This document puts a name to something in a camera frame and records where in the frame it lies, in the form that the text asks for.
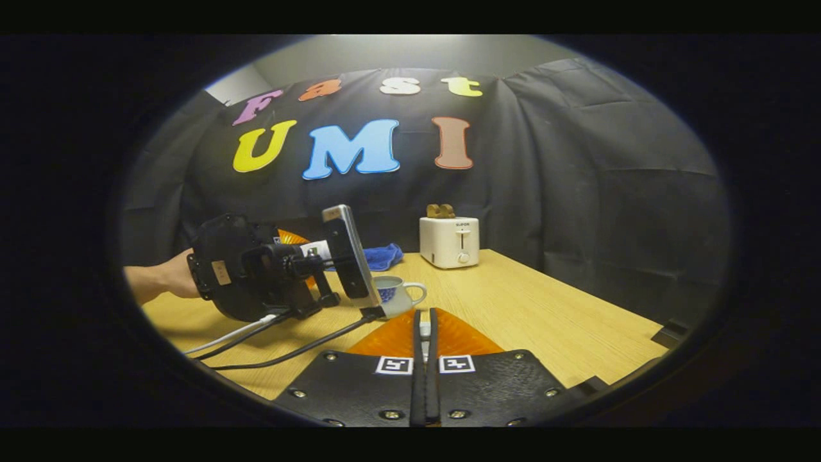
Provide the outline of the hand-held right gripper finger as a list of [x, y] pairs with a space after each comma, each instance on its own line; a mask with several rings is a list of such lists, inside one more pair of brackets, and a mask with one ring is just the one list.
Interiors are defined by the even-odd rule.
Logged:
[[426, 416], [442, 427], [534, 426], [582, 401], [526, 349], [505, 350], [474, 327], [433, 308]]
[[385, 322], [349, 350], [326, 349], [273, 402], [340, 427], [408, 427], [425, 417], [419, 312]]

